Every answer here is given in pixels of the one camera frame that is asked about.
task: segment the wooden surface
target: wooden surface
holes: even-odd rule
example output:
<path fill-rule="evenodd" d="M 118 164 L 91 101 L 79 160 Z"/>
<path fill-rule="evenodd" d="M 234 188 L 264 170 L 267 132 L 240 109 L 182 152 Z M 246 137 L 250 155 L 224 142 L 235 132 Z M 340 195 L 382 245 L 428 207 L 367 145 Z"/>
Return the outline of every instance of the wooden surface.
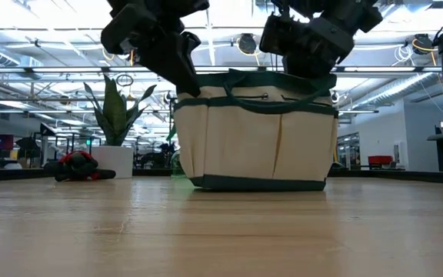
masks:
<path fill-rule="evenodd" d="M 443 277 L 443 185 L 331 179 L 325 192 L 187 181 L 0 182 L 0 277 Z"/>

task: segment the green bag trim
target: green bag trim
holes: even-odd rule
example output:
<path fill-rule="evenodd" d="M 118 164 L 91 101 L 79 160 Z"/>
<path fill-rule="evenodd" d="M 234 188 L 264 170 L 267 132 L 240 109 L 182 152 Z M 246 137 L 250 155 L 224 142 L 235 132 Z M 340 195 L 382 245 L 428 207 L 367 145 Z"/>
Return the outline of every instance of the green bag trim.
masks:
<path fill-rule="evenodd" d="M 284 102 L 261 102 L 255 100 L 244 100 L 248 104 L 252 104 L 254 107 L 251 108 L 250 112 L 256 112 L 263 115 L 280 115 L 288 112 L 311 112 L 321 115 L 333 115 L 335 118 L 338 117 L 338 111 L 332 106 L 325 105 L 315 105 L 315 104 L 304 104 L 298 105 L 292 110 L 288 110 Z M 174 112 L 177 112 L 183 107 L 205 105 L 208 107 L 239 107 L 239 104 L 234 102 L 233 99 L 229 97 L 217 97 L 217 98 L 190 98 L 184 99 L 179 103 L 174 105 Z"/>
<path fill-rule="evenodd" d="M 231 70 L 228 73 L 197 75 L 196 78 L 201 88 L 205 86 L 223 88 L 228 80 L 239 74 L 244 74 L 246 78 L 243 82 L 238 83 L 236 88 L 274 86 L 291 92 L 310 95 L 322 89 L 329 90 L 336 85 L 335 75 L 328 75 L 319 79 L 306 79 L 277 72 L 241 72 Z"/>
<path fill-rule="evenodd" d="M 325 180 L 273 180 L 220 175 L 204 175 L 190 180 L 199 188 L 229 192 L 321 192 L 326 186 Z"/>

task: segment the white planter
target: white planter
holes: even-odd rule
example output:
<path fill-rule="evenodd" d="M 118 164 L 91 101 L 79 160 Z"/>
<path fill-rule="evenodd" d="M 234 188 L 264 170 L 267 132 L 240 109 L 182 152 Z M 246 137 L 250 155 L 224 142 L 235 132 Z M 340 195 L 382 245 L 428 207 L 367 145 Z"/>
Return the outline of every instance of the white planter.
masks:
<path fill-rule="evenodd" d="M 132 177 L 133 149 L 119 146 L 98 146 L 92 149 L 92 157 L 99 169 L 115 171 L 116 179 Z"/>

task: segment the beige canvas bag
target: beige canvas bag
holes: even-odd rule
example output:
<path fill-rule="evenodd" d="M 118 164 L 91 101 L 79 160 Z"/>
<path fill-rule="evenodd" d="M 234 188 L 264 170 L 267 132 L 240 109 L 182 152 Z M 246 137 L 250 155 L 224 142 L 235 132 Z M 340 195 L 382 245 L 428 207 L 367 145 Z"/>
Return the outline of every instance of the beige canvas bag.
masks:
<path fill-rule="evenodd" d="M 199 75 L 201 94 L 178 93 L 175 125 L 185 174 L 217 190 L 315 191 L 325 187 L 337 112 L 317 81 L 275 72 Z"/>

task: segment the bag handle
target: bag handle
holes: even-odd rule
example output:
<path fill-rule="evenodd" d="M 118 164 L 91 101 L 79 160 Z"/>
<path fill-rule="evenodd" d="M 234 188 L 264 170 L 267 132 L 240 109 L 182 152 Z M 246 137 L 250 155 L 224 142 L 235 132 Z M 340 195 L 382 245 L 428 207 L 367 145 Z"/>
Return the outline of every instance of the bag handle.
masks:
<path fill-rule="evenodd" d="M 329 89 L 333 88 L 336 84 L 336 75 L 328 75 L 324 78 L 324 83 L 326 86 L 322 89 L 317 90 L 315 93 L 309 95 L 307 98 L 292 102 L 292 103 L 255 103 L 254 101 L 249 102 L 248 100 L 242 100 L 234 96 L 232 89 L 240 85 L 243 81 L 248 78 L 247 72 L 242 72 L 239 70 L 230 69 L 228 72 L 228 79 L 225 80 L 223 87 L 225 92 L 227 93 L 228 98 L 235 103 L 238 107 L 243 108 L 244 110 L 255 112 L 259 114 L 285 114 L 289 112 L 294 112 L 301 107 L 305 107 L 306 105 L 312 103 L 319 97 L 324 96 L 326 93 L 329 93 Z M 305 83 L 308 85 L 308 81 L 297 78 L 299 82 Z"/>

